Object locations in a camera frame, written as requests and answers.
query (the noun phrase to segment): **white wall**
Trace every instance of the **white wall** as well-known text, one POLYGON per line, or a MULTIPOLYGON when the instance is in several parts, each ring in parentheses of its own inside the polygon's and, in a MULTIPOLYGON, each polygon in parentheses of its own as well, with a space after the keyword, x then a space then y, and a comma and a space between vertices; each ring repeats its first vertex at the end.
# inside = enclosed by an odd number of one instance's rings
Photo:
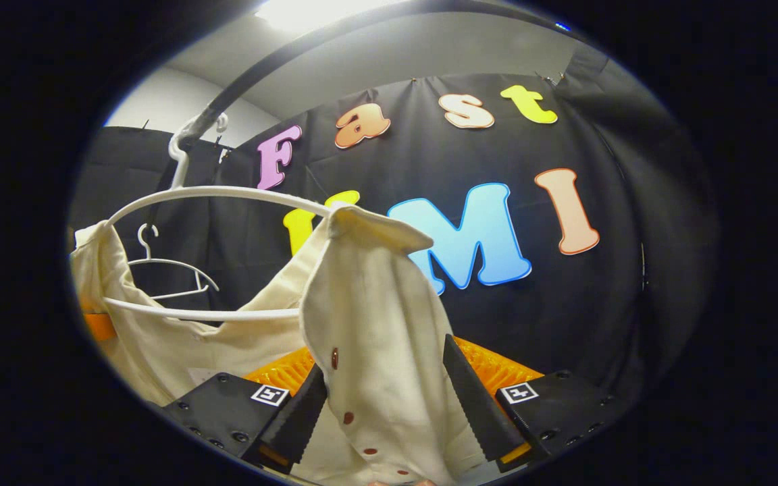
MULTIPOLYGON (((221 86, 197 76, 162 67, 129 93, 105 126, 139 128, 148 120, 147 129, 173 133, 221 91, 221 86)), ((214 142, 222 135, 220 144, 236 147, 281 121, 244 99, 237 99, 225 113, 230 119, 228 129, 218 133, 210 128, 201 137, 203 140, 214 142)))

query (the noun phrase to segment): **white shirt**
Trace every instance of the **white shirt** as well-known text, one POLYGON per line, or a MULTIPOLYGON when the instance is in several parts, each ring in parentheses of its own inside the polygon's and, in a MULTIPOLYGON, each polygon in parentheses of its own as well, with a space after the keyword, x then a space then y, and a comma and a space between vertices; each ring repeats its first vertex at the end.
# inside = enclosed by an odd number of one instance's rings
POLYGON ((328 399, 292 476, 328 486, 451 486, 485 462, 442 366, 450 323, 407 256, 432 246, 425 234, 356 206, 334 207, 240 308, 299 307, 299 316, 215 328, 108 308, 103 296, 161 305, 134 286, 121 240, 104 223, 77 231, 74 283, 84 313, 110 315, 117 337, 99 345, 143 399, 165 406, 197 385, 194 369, 244 376, 308 346, 328 399), (345 425, 347 412, 354 419, 345 425))

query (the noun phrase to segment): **metal rod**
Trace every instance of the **metal rod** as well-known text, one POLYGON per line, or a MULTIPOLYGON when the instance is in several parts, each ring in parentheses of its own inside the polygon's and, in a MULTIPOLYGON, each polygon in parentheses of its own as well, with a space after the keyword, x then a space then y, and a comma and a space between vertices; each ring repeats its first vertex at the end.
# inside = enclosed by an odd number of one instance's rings
POLYGON ((203 136, 212 127, 220 114, 234 104, 236 99, 244 95, 251 87, 254 87, 256 83, 265 79, 266 76, 274 73, 282 65, 314 49, 314 47, 336 37, 343 36, 343 34, 348 34, 358 28, 379 24, 379 22, 393 18, 438 12, 470 12, 513 18, 522 22, 528 22, 528 24, 540 25, 541 27, 549 28, 549 30, 560 32, 565 36, 589 43, 589 41, 581 39, 574 32, 559 30, 554 25, 554 22, 547 21, 540 16, 491 3, 477 2, 476 0, 422 0, 419 2, 393 3, 379 9, 341 19, 333 24, 318 28, 318 30, 313 30, 308 34, 303 34, 291 41, 291 43, 281 47, 281 49, 260 59, 209 103, 206 109, 203 110, 203 113, 200 114, 200 117, 191 125, 191 129, 183 134, 180 146, 187 151, 191 146, 191 142, 203 136))

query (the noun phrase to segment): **letter m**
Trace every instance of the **letter m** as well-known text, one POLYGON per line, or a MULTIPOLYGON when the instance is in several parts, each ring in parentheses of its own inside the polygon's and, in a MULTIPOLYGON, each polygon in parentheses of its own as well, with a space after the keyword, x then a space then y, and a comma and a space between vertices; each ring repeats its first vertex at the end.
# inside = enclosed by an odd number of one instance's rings
POLYGON ((470 283, 477 251, 482 252, 482 270, 477 276, 485 286, 524 279, 530 274, 530 262, 521 256, 509 218, 507 199, 509 186, 506 184, 489 182, 472 188, 464 202, 460 227, 455 227, 432 202, 422 198, 400 202, 386 215, 404 221, 434 240, 434 246, 411 253, 410 259, 429 277, 439 295, 446 286, 435 277, 430 257, 434 257, 459 289, 466 289, 470 283))

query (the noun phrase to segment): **white hanger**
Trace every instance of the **white hanger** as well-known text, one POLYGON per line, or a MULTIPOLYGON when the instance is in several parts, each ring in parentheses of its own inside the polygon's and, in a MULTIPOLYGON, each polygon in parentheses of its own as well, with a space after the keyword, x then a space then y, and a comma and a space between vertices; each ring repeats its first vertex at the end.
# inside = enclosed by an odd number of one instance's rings
MULTIPOLYGON (((185 199, 188 197, 201 196, 226 196, 238 197, 242 199, 267 200, 269 203, 284 204, 285 206, 298 207, 315 215, 326 217, 330 215, 330 209, 312 202, 312 200, 302 199, 301 197, 290 196, 268 190, 256 190, 256 188, 241 188, 235 186, 194 186, 190 188, 182 187, 185 181, 185 174, 188 172, 188 154, 179 148, 179 141, 182 139, 185 131, 188 130, 199 115, 188 120, 182 128, 170 138, 170 144, 167 151, 170 157, 173 157, 178 163, 176 172, 173 175, 173 184, 170 184, 169 190, 160 191, 149 196, 141 197, 138 200, 122 207, 110 217, 105 225, 114 224, 123 216, 132 213, 141 207, 160 203, 164 200, 185 199)), ((228 124, 228 116, 222 113, 218 119, 218 132, 223 132, 228 124)), ((186 319, 194 321, 256 321, 266 319, 287 319, 299 315, 298 308, 281 308, 280 310, 248 310, 248 311, 220 311, 220 310, 178 310, 178 308, 154 307, 151 305, 132 304, 114 298, 104 298, 106 304, 118 308, 127 308, 130 311, 140 312, 151 316, 172 317, 176 319, 186 319)))
MULTIPOLYGON (((203 276, 206 280, 209 281, 210 284, 214 287, 216 290, 220 290, 218 288, 218 283, 215 283, 214 280, 212 280, 212 277, 209 277, 206 273, 203 273, 203 270, 200 270, 197 267, 194 267, 194 265, 186 264, 185 262, 181 261, 171 261, 170 259, 154 259, 152 258, 152 250, 149 248, 149 243, 146 243, 146 240, 143 240, 142 238, 142 231, 146 229, 148 226, 148 223, 143 223, 139 230, 136 231, 136 239, 140 242, 140 246, 146 249, 146 258, 144 259, 136 259, 135 261, 128 262, 128 265, 139 265, 142 263, 170 263, 173 265, 179 265, 179 267, 185 267, 190 270, 194 271, 194 280, 197 282, 197 289, 196 290, 187 290, 186 292, 178 292, 175 294, 165 294, 160 296, 152 296, 155 300, 159 300, 162 298, 171 298, 171 296, 185 296, 185 295, 191 295, 191 294, 199 294, 201 292, 206 292, 206 290, 209 290, 208 283, 206 286, 201 287, 200 286, 200 276, 203 276)), ((152 225, 152 233, 155 234, 155 236, 158 235, 158 228, 155 227, 155 225, 152 225)))

